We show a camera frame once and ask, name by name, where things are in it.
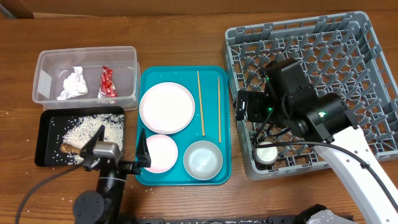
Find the wooden chopstick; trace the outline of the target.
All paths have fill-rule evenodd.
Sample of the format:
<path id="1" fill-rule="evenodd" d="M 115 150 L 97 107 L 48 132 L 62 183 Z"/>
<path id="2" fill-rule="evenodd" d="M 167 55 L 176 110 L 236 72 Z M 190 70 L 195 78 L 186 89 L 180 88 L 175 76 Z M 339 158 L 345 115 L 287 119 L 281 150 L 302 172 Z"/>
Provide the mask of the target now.
<path id="1" fill-rule="evenodd" d="M 204 125 L 204 117 L 203 117 L 203 103 L 202 103 L 201 83 L 200 83 L 199 71 L 197 71 L 197 83 L 198 83 L 198 97 L 199 97 L 199 104 L 200 104 L 201 132 L 202 132 L 202 136 L 205 136 L 205 125 Z"/>
<path id="2" fill-rule="evenodd" d="M 218 142 L 222 142 L 221 136 L 221 80 L 218 77 Z"/>

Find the teal plastic serving tray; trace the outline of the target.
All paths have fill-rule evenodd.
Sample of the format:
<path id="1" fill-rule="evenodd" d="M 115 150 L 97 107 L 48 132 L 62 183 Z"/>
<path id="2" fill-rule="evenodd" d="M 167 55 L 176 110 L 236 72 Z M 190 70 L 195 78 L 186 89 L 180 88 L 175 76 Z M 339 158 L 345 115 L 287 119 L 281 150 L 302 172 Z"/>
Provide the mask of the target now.
<path id="1" fill-rule="evenodd" d="M 205 136 L 202 136 L 201 132 L 197 71 L 200 74 Z M 221 143 L 218 142 L 218 77 L 221 80 Z M 150 87 L 163 82 L 178 83 L 190 91 L 195 100 L 195 115 L 190 124 L 183 130 L 175 134 L 163 134 L 172 138 L 178 147 L 178 159 L 175 165 L 167 172 L 160 174 L 151 173 L 143 168 L 141 174 L 136 176 L 137 181 L 147 186 L 220 185 L 225 183 L 232 173 L 227 74 L 218 66 L 164 66 L 148 68 L 141 76 L 139 104 L 144 93 Z M 143 124 L 139 114 L 137 121 L 137 142 L 142 129 L 145 129 L 147 138 L 158 134 Z M 189 145 L 197 141 L 209 141 L 216 144 L 223 155 L 221 171 L 216 177 L 210 180 L 196 180 L 184 168 L 184 153 Z"/>

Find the brown food scraps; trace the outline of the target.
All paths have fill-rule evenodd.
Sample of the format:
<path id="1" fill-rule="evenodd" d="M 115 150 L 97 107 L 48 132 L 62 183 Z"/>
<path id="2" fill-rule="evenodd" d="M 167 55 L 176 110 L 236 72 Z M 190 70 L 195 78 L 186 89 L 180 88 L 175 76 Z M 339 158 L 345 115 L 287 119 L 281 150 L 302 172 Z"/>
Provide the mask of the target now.
<path id="1" fill-rule="evenodd" d="M 60 152 L 65 154 L 77 154 L 79 155 L 81 152 L 80 148 L 77 148 L 71 144 L 62 143 L 60 146 Z"/>

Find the clear plastic bin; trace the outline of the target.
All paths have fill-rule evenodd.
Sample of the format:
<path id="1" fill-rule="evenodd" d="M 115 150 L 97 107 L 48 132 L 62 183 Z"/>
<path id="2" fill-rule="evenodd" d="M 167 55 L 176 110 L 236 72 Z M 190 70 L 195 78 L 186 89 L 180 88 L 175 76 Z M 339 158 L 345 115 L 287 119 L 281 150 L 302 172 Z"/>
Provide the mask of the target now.
<path id="1" fill-rule="evenodd" d="M 117 96 L 100 98 L 103 67 L 113 71 L 112 82 Z M 88 93 L 58 100 L 63 83 L 75 70 L 82 68 Z M 139 104 L 141 71 L 136 49 L 132 46 L 86 47 L 45 50 L 39 54 L 35 69 L 32 100 L 44 110 L 120 106 L 134 110 Z"/>

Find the grey plastic dishwasher rack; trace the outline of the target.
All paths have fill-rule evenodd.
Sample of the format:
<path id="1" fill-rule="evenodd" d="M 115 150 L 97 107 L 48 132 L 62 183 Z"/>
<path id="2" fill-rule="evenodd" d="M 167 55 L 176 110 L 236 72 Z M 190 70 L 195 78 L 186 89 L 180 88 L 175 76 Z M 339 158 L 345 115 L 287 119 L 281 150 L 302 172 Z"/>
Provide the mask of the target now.
<path id="1" fill-rule="evenodd" d="M 271 61 L 294 58 L 318 96 L 336 93 L 354 112 L 377 160 L 397 159 L 397 84 L 365 13 L 232 27 L 224 37 L 224 64 L 234 103 L 239 90 L 264 90 L 261 68 Z M 306 145 L 276 147 L 279 156 L 271 165 L 254 160 L 255 147 L 297 141 L 288 128 L 242 120 L 238 138 L 244 170 L 251 180 L 328 166 Z"/>

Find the white rice grains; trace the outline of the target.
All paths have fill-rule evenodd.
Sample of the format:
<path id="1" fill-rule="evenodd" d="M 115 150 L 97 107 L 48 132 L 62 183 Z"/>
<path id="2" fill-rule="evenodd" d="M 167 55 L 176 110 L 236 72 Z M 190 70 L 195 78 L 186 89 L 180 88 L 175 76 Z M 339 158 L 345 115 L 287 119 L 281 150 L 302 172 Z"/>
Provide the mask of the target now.
<path id="1" fill-rule="evenodd" d="M 104 126 L 104 140 L 114 142 L 124 151 L 124 115 L 94 114 L 88 116 L 53 117 L 49 124 L 49 136 L 45 155 L 46 166 L 67 166 L 79 164 L 83 158 L 77 152 L 62 149 L 69 144 L 81 149 Z"/>

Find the white paper napkin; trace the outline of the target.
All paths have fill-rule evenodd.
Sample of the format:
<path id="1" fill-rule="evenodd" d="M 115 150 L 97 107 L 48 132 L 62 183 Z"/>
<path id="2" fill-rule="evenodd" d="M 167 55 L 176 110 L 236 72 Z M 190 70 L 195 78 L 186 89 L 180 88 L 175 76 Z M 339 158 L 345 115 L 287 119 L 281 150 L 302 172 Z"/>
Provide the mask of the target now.
<path id="1" fill-rule="evenodd" d="M 74 72 L 63 81 L 63 90 L 57 100 L 68 100 L 88 93 L 88 87 L 83 76 L 83 68 L 74 67 L 73 69 Z"/>

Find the large white round plate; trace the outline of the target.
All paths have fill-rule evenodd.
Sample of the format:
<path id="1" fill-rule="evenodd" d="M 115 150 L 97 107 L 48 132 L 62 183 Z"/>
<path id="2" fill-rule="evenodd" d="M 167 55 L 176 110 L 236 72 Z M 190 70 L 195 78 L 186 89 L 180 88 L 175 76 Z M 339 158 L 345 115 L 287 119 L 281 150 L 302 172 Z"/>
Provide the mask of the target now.
<path id="1" fill-rule="evenodd" d="M 150 87 L 139 105 L 143 124 L 158 134 L 175 134 L 186 128 L 195 115 L 195 100 L 181 84 L 163 82 Z"/>

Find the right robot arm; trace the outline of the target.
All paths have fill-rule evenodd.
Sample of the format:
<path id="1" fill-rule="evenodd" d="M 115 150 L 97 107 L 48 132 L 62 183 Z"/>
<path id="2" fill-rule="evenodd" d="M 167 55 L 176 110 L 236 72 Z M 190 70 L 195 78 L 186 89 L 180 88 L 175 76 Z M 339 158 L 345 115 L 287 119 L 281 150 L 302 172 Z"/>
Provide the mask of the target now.
<path id="1" fill-rule="evenodd" d="M 397 223 L 397 187 L 372 153 L 354 112 L 336 93 L 318 96 L 294 58 L 261 68 L 263 91 L 239 90 L 238 121 L 288 128 L 333 169 L 368 223 Z"/>

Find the red foil snack wrapper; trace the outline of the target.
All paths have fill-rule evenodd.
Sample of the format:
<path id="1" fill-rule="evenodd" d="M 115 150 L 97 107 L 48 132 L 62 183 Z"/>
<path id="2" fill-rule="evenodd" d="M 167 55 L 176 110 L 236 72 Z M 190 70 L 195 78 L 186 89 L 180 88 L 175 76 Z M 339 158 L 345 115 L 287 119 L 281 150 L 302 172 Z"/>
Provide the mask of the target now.
<path id="1" fill-rule="evenodd" d="M 112 77 L 113 70 L 102 66 L 98 98 L 114 98 L 118 96 Z"/>

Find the black plastic tray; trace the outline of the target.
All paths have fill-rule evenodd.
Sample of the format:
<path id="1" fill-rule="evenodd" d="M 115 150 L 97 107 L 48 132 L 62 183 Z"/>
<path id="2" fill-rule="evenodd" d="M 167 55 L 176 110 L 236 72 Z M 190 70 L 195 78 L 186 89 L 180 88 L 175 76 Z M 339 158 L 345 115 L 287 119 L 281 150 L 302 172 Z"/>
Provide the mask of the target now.
<path id="1" fill-rule="evenodd" d="M 124 110 L 120 106 L 105 106 L 94 108 L 73 108 L 44 111 L 40 117 L 39 133 L 35 150 L 34 162 L 39 167 L 54 167 L 45 165 L 45 155 L 47 149 L 47 139 L 49 136 L 49 124 L 53 117 L 59 116 L 88 116 L 94 114 L 123 114 Z"/>

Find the small pink bowl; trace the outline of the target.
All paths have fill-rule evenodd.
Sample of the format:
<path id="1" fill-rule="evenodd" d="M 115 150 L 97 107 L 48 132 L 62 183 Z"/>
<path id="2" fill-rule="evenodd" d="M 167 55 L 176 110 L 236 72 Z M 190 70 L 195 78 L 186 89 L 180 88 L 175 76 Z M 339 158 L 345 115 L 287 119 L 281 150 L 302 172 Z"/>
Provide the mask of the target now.
<path id="1" fill-rule="evenodd" d="M 178 159 L 178 147 L 175 141 L 163 134 L 155 134 L 147 138 L 147 147 L 151 159 L 150 167 L 145 170 L 160 174 L 170 170 Z"/>

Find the grey round bowl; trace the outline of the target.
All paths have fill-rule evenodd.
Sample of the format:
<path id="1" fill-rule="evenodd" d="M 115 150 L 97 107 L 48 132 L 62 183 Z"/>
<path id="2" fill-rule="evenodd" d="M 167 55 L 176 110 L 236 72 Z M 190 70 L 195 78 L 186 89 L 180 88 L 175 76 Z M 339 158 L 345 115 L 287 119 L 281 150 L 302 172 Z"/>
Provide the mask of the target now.
<path id="1" fill-rule="evenodd" d="M 197 141 L 189 145 L 183 156 L 186 172 L 196 180 L 210 180 L 223 166 L 223 155 L 216 144 Z"/>

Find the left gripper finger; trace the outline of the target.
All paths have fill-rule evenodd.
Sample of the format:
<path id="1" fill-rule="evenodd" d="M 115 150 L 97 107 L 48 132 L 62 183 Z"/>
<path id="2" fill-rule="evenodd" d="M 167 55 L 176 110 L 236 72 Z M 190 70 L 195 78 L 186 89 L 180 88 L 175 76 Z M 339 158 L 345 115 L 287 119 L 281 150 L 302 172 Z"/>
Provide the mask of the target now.
<path id="1" fill-rule="evenodd" d="M 93 155 L 93 149 L 99 141 L 104 140 L 105 126 L 101 125 L 94 136 L 82 147 L 80 151 L 80 157 L 87 157 Z"/>
<path id="2" fill-rule="evenodd" d="M 149 168 L 151 166 L 151 158 L 149 148 L 147 146 L 147 137 L 145 129 L 141 130 L 139 140 L 136 146 L 136 162 L 138 167 Z"/>

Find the white plastic cup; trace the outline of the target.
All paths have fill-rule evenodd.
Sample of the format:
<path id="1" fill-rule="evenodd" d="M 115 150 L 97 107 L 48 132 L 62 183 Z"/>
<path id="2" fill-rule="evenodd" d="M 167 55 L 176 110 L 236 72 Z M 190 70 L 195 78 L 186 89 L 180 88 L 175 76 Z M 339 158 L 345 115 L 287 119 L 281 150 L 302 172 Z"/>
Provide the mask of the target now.
<path id="1" fill-rule="evenodd" d="M 255 147 L 253 149 L 254 160 L 262 165 L 274 164 L 278 156 L 279 152 L 275 146 Z"/>

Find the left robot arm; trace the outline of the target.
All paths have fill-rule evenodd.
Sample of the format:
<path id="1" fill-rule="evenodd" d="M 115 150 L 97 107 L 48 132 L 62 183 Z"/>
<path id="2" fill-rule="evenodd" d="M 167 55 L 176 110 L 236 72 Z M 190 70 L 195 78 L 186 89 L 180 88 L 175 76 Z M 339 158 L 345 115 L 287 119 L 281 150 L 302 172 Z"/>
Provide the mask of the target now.
<path id="1" fill-rule="evenodd" d="M 136 148 L 136 160 L 122 160 L 121 151 L 115 142 L 104 141 L 105 127 L 102 125 L 83 146 L 81 166 L 86 171 L 99 171 L 96 190 L 83 192 L 73 206 L 76 223 L 138 223 L 134 215 L 121 215 L 120 208 L 128 175 L 141 174 L 149 168 L 151 158 L 142 130 Z"/>

